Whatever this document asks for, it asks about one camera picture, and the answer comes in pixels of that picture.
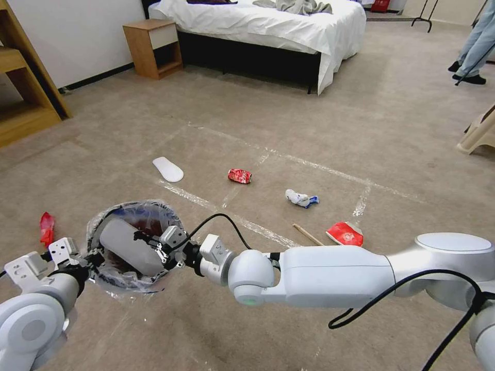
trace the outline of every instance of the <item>red object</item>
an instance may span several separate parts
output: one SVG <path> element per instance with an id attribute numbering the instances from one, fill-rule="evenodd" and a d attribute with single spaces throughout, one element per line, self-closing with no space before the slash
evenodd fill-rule
<path id="1" fill-rule="evenodd" d="M 53 242 L 53 228 L 55 227 L 55 219 L 53 216 L 45 212 L 40 220 L 40 242 L 48 248 Z"/>
<path id="2" fill-rule="evenodd" d="M 227 174 L 230 180 L 242 184 L 251 183 L 251 173 L 243 169 L 230 169 Z"/>
<path id="3" fill-rule="evenodd" d="M 390 0 L 375 0 L 373 5 L 371 6 L 371 11 L 386 13 L 389 4 L 390 4 Z"/>
<path id="4" fill-rule="evenodd" d="M 326 235 L 340 245 L 362 246 L 362 231 L 351 223 L 338 222 L 326 231 Z"/>

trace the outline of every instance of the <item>black bed frame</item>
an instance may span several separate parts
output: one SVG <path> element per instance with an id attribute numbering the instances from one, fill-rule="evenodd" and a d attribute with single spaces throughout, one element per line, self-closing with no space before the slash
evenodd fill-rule
<path id="1" fill-rule="evenodd" d="M 141 1 L 148 19 L 148 7 L 157 0 Z M 218 69 L 223 74 L 247 73 L 294 81 L 307 85 L 308 94 L 311 94 L 311 88 L 318 82 L 321 53 L 294 52 L 180 31 L 178 37 L 184 64 Z"/>

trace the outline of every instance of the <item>black shoe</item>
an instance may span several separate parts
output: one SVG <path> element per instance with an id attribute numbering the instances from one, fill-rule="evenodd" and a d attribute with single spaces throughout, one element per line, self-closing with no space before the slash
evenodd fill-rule
<path id="1" fill-rule="evenodd" d="M 462 78 L 462 76 L 452 75 L 452 78 L 454 80 L 460 80 Z M 474 75 L 474 76 L 471 76 L 471 77 L 465 77 L 463 81 L 468 82 L 468 83 L 472 83 L 472 84 L 475 84 L 475 85 L 484 85 L 484 84 L 486 84 L 486 79 L 484 79 L 480 75 Z"/>
<path id="2" fill-rule="evenodd" d="M 449 70 L 450 72 L 457 72 L 457 70 L 459 69 L 459 67 L 460 67 L 459 62 L 455 61 L 455 62 L 454 62 L 454 63 L 453 63 L 453 64 L 452 64 L 449 68 L 448 68 L 448 70 Z"/>

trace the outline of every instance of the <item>wooden stick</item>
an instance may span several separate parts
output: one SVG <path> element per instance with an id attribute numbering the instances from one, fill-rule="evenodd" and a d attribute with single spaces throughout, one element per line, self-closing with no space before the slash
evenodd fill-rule
<path id="1" fill-rule="evenodd" d="M 320 241 L 318 241 L 315 237 L 313 237 L 311 234 L 309 234 L 309 232 L 304 229 L 303 227 L 301 227 L 299 224 L 292 224 L 292 226 L 297 229 L 299 232 L 301 232 L 303 235 L 305 235 L 306 237 L 308 237 L 310 240 L 312 240 L 314 243 L 316 243 L 318 246 L 324 246 Z"/>

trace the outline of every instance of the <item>drawer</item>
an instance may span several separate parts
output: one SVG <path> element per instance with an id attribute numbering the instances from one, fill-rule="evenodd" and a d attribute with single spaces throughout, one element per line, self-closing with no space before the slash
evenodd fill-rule
<path id="1" fill-rule="evenodd" d="M 175 25 L 172 24 L 169 26 L 150 30 L 150 40 L 151 47 L 153 49 L 158 49 L 159 47 L 169 45 L 178 41 Z"/>

